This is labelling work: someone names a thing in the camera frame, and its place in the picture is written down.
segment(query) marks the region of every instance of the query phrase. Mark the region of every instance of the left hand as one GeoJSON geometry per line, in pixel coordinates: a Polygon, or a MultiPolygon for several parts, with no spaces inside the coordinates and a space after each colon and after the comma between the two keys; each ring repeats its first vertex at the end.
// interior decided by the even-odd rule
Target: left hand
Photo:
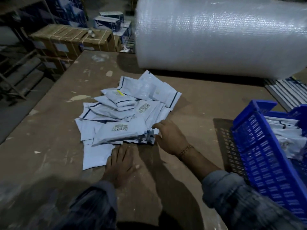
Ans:
{"type": "Polygon", "coordinates": [[[140,165],[133,164],[133,150],[128,144],[114,148],[101,180],[111,182],[115,188],[124,185],[130,175],[140,168],[140,165]]]}

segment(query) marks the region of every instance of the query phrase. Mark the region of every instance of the wooden table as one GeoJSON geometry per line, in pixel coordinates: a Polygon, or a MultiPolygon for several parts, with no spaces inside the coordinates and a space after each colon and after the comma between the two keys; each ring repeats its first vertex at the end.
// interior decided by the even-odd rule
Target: wooden table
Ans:
{"type": "MultiPolygon", "coordinates": [[[[41,206],[48,202],[62,213],[79,192],[102,177],[104,166],[82,171],[83,145],[74,122],[82,113],[82,103],[94,100],[68,101],[79,95],[99,96],[101,89],[117,87],[121,76],[139,78],[143,72],[134,54],[81,54],[0,146],[0,189],[6,190],[0,200],[1,226],[25,226],[31,218],[30,223],[35,225],[35,217],[46,209],[46,205],[41,206]]],[[[168,118],[220,167],[223,162],[213,119],[234,119],[251,99],[272,100],[263,87],[257,86],[259,79],[151,72],[182,93],[168,118]]],[[[225,229],[217,213],[202,203],[198,180],[178,159],[157,145],[137,148],[135,163],[142,168],[117,193],[120,224],[135,221],[214,229],[221,223],[225,229]]]]}

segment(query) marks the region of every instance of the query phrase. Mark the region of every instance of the hand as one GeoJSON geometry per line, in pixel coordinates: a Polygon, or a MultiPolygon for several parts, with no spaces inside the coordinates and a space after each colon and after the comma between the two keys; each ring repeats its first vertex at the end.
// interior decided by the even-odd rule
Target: hand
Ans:
{"type": "Polygon", "coordinates": [[[128,144],[114,148],[101,180],[111,182],[115,188],[124,185],[129,176],[140,168],[140,165],[133,164],[133,150],[128,144]]]}
{"type": "Polygon", "coordinates": [[[154,135],[159,146],[169,154],[179,156],[180,152],[190,144],[180,129],[169,120],[162,120],[159,123],[155,123],[152,129],[158,128],[161,132],[161,136],[154,135]]]}

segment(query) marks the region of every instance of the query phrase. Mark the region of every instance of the person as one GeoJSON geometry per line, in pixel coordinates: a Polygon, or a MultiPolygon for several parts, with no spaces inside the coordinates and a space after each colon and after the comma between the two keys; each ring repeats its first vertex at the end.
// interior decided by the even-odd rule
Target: person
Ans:
{"type": "MultiPolygon", "coordinates": [[[[180,129],[163,120],[152,128],[159,146],[178,157],[202,184],[203,201],[214,208],[231,229],[307,229],[292,213],[246,185],[243,178],[211,163],[191,146],[180,129]]],[[[139,168],[133,165],[133,147],[128,144],[113,149],[101,181],[81,193],[67,215],[54,226],[57,229],[115,229],[117,198],[115,189],[124,185],[139,168]]]]}

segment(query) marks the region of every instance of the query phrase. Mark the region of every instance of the yellow sticker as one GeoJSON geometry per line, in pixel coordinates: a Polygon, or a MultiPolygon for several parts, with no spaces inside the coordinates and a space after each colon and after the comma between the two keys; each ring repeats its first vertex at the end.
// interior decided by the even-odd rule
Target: yellow sticker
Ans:
{"type": "Polygon", "coordinates": [[[122,92],[120,92],[118,89],[117,89],[117,92],[119,92],[119,94],[121,95],[121,96],[125,96],[122,92]]]}

